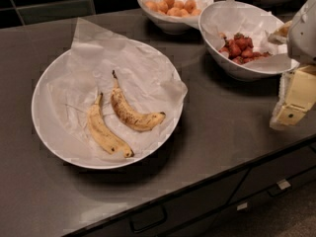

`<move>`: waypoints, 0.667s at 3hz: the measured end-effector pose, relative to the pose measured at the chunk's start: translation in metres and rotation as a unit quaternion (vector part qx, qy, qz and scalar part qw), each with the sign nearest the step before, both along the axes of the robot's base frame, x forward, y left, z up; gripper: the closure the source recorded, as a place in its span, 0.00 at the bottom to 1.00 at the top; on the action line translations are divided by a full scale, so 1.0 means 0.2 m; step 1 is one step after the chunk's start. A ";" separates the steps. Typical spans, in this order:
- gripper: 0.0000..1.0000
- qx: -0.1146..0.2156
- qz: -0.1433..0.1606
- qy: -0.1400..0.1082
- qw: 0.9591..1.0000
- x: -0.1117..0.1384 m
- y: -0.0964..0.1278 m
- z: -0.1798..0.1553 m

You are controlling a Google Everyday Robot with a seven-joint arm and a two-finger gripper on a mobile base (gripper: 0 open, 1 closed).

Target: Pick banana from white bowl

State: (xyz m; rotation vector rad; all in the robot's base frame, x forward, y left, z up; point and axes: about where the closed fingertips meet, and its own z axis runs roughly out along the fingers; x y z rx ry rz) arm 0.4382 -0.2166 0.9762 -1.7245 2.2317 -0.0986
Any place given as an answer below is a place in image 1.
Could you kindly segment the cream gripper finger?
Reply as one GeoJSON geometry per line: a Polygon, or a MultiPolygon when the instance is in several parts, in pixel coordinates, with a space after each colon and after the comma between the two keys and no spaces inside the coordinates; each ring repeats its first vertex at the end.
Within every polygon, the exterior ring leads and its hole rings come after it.
{"type": "Polygon", "coordinates": [[[300,65],[283,73],[270,126],[294,126],[316,104],[316,66],[300,65]]]}

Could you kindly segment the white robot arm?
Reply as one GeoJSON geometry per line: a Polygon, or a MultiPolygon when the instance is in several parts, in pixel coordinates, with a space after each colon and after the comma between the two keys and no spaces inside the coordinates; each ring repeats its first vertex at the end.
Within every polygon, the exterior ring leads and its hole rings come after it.
{"type": "Polygon", "coordinates": [[[307,0],[295,14],[286,43],[298,67],[280,77],[270,120],[270,127],[278,130],[299,123],[316,104],[316,0],[307,0]]]}

